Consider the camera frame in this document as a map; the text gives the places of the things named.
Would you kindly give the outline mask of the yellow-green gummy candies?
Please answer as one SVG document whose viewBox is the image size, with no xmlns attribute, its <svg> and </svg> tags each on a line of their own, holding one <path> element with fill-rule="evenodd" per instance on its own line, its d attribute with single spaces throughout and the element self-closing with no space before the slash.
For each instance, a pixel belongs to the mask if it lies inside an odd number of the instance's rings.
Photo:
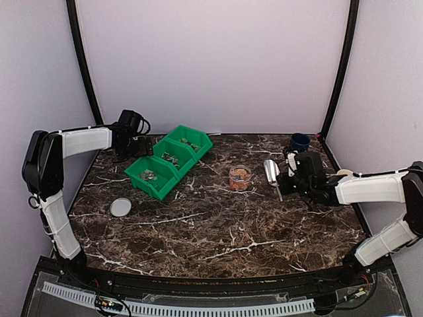
<svg viewBox="0 0 423 317">
<path fill-rule="evenodd" d="M 189 141 L 185 138 L 180 138 L 178 141 L 185 144 L 185 145 L 190 146 L 195 152 L 198 152 L 202 148 L 201 146 L 199 146 L 199 145 L 197 145 L 197 144 L 195 144 L 195 143 L 193 143 L 193 142 L 191 142 L 191 141 Z"/>
</svg>

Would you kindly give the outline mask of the black front rail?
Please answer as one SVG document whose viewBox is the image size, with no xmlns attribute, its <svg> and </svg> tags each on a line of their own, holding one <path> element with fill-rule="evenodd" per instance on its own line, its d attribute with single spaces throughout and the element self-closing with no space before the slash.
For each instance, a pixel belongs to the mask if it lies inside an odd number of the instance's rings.
<svg viewBox="0 0 423 317">
<path fill-rule="evenodd" d="M 60 265 L 55 274 L 60 282 L 94 289 L 118 296 L 142 297 L 148 293 L 174 296 L 241 296 L 288 292 L 294 295 L 333 293 L 342 287 L 365 283 L 360 276 L 345 280 L 341 269 L 294 273 L 269 277 L 191 279 L 155 277 L 89 268 L 86 280 Z"/>
</svg>

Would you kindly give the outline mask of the silver metal scoop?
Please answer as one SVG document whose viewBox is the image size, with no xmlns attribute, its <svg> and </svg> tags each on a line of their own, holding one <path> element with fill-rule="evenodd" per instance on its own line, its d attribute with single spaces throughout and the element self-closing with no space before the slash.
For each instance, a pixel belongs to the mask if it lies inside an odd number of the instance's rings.
<svg viewBox="0 0 423 317">
<path fill-rule="evenodd" d="M 266 159 L 263 162 L 263 166 L 264 166 L 264 170 L 265 170 L 265 174 L 266 174 L 266 178 L 268 183 L 275 187 L 278 197 L 280 199 L 281 202 L 283 202 L 283 196 L 282 193 L 280 191 L 280 185 L 278 182 L 278 176 L 280 175 L 280 170 L 278 165 L 276 164 L 275 161 L 271 160 L 271 159 Z"/>
</svg>

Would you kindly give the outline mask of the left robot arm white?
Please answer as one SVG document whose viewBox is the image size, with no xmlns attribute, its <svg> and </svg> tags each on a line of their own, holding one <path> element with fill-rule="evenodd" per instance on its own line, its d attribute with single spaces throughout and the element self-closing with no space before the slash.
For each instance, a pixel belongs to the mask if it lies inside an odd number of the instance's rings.
<svg viewBox="0 0 423 317">
<path fill-rule="evenodd" d="M 64 205 L 63 162 L 68 157 L 107 149 L 115 150 L 120 160 L 153 155 L 151 138 L 136 135 L 125 125 L 53 132 L 37 130 L 32 134 L 22 166 L 22 178 L 32 194 L 30 198 L 36 201 L 32 208 L 40 210 L 58 256 L 73 263 L 67 276 L 79 288 L 93 283 L 93 273 L 80 263 L 86 260 L 86 255 L 73 233 Z"/>
</svg>

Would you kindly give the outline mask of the red-orange gummy candies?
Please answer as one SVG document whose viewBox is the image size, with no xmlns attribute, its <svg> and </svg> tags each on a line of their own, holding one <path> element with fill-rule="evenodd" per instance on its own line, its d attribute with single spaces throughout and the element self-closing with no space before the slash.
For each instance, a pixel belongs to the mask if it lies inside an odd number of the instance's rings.
<svg viewBox="0 0 423 317">
<path fill-rule="evenodd" d="M 138 176 L 145 182 L 154 182 L 158 179 L 156 173 L 150 169 L 145 169 Z"/>
</svg>

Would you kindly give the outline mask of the white round lid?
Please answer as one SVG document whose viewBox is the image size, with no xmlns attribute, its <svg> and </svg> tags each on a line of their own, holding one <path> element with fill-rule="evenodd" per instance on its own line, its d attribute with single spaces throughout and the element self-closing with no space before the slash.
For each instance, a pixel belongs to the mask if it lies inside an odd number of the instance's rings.
<svg viewBox="0 0 423 317">
<path fill-rule="evenodd" d="M 132 203 L 128 198 L 115 199 L 110 205 L 110 213 L 114 217 L 125 217 L 132 209 Z"/>
</svg>

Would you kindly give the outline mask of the green three-compartment candy bin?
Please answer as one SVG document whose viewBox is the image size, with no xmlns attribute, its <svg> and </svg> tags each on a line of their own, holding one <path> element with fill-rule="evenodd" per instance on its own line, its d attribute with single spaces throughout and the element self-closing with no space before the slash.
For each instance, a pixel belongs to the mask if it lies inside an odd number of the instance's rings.
<svg viewBox="0 0 423 317">
<path fill-rule="evenodd" d="M 125 169 L 135 189 L 159 201 L 213 147 L 203 131 L 180 125 L 153 146 L 153 155 L 141 157 Z"/>
</svg>

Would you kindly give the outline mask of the lollipop candies pile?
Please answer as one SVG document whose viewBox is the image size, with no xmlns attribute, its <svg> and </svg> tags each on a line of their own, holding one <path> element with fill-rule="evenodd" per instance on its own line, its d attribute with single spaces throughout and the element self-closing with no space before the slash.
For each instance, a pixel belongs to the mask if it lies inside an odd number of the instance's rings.
<svg viewBox="0 0 423 317">
<path fill-rule="evenodd" d="M 174 166 L 178 166 L 178 158 L 175 155 L 172 155 L 170 153 L 164 152 L 161 155 L 161 158 L 167 162 L 172 163 Z"/>
</svg>

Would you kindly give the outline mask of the beige ceramic mug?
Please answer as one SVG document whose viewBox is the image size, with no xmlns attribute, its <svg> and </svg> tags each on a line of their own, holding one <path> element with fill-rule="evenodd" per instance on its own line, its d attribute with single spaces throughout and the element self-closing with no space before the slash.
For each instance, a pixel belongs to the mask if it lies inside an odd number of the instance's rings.
<svg viewBox="0 0 423 317">
<path fill-rule="evenodd" d="M 354 173 L 351 170 L 342 168 L 336 173 L 336 175 L 337 176 L 353 176 Z"/>
</svg>

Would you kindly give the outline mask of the dark blue mug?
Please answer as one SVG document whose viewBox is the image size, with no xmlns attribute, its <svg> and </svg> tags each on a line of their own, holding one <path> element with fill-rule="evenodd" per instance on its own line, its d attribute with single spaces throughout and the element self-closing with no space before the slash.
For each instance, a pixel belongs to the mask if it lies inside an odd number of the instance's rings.
<svg viewBox="0 0 423 317">
<path fill-rule="evenodd" d="M 305 152 L 309 149 L 311 140 L 308 135 L 302 133 L 294 133 L 291 135 L 289 146 L 298 153 Z"/>
</svg>

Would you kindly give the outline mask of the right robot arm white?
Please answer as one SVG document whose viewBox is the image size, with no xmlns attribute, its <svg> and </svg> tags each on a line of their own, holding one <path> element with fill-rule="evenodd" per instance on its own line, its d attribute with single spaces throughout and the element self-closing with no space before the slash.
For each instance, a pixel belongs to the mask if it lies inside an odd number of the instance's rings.
<svg viewBox="0 0 423 317">
<path fill-rule="evenodd" d="M 344 267 L 337 273 L 341 285 L 352 286 L 364 267 L 422 239 L 422 162 L 388 172 L 362 174 L 344 169 L 328 174 L 319 153 L 290 150 L 284 158 L 288 170 L 277 178 L 283 194 L 298 193 L 328 207 L 396 204 L 403 208 L 399 218 L 345 255 Z"/>
</svg>

